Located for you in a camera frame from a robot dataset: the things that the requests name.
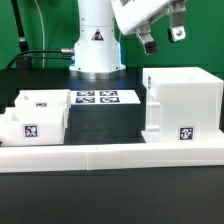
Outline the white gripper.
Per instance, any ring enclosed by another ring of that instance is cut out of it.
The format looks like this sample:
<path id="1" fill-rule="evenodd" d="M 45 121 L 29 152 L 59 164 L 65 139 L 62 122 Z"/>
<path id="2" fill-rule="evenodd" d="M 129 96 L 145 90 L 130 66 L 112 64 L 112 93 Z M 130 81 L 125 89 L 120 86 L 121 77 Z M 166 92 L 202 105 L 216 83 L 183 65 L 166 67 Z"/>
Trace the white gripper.
<path id="1" fill-rule="evenodd" d="M 124 35 L 129 35 L 137 29 L 136 35 L 147 55 L 157 52 L 157 43 L 151 36 L 150 26 L 143 24 L 157 15 L 163 15 L 167 8 L 169 15 L 168 37 L 170 42 L 179 42 L 186 37 L 184 28 L 186 8 L 183 1 L 111 0 L 111 4 L 120 31 Z"/>

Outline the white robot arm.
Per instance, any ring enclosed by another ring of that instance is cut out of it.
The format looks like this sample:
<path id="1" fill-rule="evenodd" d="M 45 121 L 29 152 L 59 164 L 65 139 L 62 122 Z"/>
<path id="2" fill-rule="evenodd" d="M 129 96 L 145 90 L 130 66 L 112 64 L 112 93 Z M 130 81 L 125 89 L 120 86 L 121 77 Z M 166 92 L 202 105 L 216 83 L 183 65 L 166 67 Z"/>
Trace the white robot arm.
<path id="1" fill-rule="evenodd" d="M 150 26 L 167 15 L 172 42 L 186 37 L 184 20 L 187 0 L 77 0 L 80 36 L 74 45 L 70 73 L 83 79 L 111 79 L 126 66 L 121 62 L 121 46 L 115 28 L 134 34 L 147 55 L 157 51 Z"/>

